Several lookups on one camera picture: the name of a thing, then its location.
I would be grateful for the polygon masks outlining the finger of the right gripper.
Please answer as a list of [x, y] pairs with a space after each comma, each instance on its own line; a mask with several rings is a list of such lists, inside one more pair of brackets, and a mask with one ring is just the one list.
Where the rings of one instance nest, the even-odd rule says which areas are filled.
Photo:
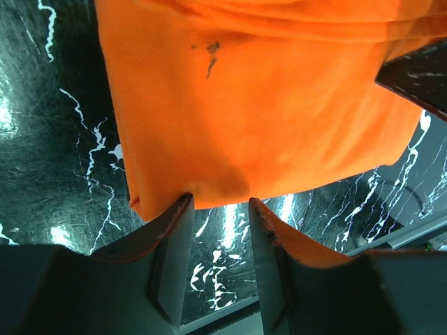
[[446, 39], [382, 65], [375, 82], [446, 120]]

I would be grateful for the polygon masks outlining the orange t shirt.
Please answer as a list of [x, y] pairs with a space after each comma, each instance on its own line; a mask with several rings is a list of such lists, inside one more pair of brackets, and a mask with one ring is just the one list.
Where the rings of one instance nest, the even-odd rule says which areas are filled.
[[395, 163], [421, 110], [375, 82], [445, 1], [97, 1], [130, 206], [145, 221]]

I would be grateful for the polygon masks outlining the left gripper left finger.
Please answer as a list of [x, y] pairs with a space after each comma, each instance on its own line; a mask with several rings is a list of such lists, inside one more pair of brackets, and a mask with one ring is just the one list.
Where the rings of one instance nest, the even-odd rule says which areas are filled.
[[2, 246], [1, 333], [175, 333], [193, 217], [186, 194], [91, 255], [55, 244]]

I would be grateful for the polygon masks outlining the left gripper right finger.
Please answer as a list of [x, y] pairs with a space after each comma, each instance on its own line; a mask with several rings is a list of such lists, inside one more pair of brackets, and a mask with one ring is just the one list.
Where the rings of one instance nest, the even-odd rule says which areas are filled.
[[445, 334], [446, 254], [338, 253], [249, 201], [265, 334]]

